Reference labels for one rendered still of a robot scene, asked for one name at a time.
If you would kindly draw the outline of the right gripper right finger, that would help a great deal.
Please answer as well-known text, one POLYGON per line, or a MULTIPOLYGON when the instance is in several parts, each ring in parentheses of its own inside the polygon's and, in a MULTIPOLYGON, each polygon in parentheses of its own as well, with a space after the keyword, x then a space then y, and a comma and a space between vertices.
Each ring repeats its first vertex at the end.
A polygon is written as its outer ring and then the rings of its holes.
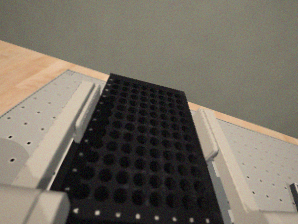
POLYGON ((216 164, 234 224, 298 224, 298 212, 258 209, 213 111, 198 108, 192 118, 206 164, 216 164))

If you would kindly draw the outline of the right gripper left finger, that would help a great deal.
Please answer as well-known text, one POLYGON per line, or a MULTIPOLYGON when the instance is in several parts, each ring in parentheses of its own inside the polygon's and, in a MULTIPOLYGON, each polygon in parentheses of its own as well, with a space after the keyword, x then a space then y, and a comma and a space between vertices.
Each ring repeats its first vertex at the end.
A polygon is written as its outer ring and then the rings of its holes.
POLYGON ((100 84, 83 80, 14 182, 0 183, 0 224, 65 224, 67 193, 46 189, 71 138, 80 143, 100 92, 100 84))

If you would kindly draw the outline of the grey flat rectangular base plate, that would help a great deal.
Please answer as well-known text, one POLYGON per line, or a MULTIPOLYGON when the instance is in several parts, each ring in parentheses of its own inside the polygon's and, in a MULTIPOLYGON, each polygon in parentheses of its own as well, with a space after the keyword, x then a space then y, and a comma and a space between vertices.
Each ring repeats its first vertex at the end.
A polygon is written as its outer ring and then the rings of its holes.
MULTIPOLYGON (((82 80, 106 81, 67 69, 0 115, 0 183, 11 185, 82 80)), ((259 210, 298 212, 298 145, 216 118, 259 210)), ((215 162, 207 163, 224 224, 234 217, 215 162)))

